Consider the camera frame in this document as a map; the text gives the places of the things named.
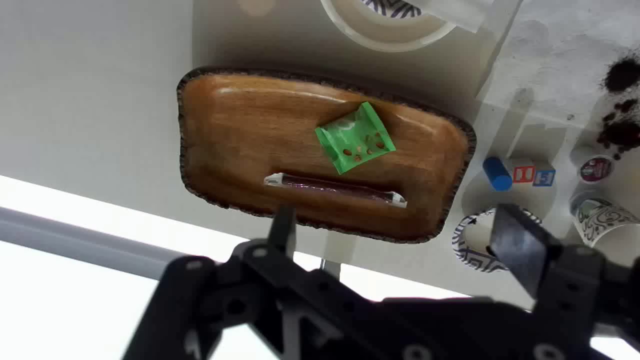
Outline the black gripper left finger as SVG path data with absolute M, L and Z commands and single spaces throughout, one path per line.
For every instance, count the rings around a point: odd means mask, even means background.
M 283 207 L 277 211 L 268 242 L 284 253 L 287 256 L 294 255 L 297 248 L 297 213 L 290 207 Z

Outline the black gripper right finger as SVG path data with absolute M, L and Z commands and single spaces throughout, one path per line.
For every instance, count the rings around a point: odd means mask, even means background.
M 546 266 L 562 253 L 562 245 L 519 207 L 500 205 L 495 214 L 491 250 L 537 299 Z

